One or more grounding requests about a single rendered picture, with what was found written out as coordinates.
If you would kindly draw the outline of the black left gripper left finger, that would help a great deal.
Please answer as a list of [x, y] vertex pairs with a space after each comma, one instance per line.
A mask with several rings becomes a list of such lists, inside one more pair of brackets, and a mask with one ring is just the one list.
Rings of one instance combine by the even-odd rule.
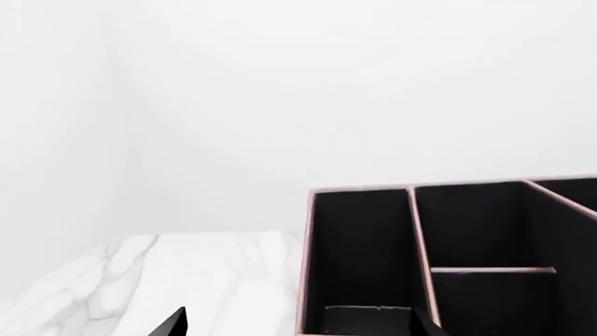
[[147, 336], [187, 336], [186, 307], [180, 307]]

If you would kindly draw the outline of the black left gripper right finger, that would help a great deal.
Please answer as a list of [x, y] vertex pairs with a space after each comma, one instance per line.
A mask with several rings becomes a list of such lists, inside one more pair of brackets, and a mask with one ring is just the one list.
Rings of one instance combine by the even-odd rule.
[[411, 336], [450, 336], [422, 310], [411, 309]]

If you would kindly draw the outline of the pink caddy with black compartments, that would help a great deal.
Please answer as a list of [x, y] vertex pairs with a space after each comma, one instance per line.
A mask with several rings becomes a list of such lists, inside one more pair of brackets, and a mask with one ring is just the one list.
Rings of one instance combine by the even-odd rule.
[[296, 336], [597, 336], [597, 176], [311, 193]]

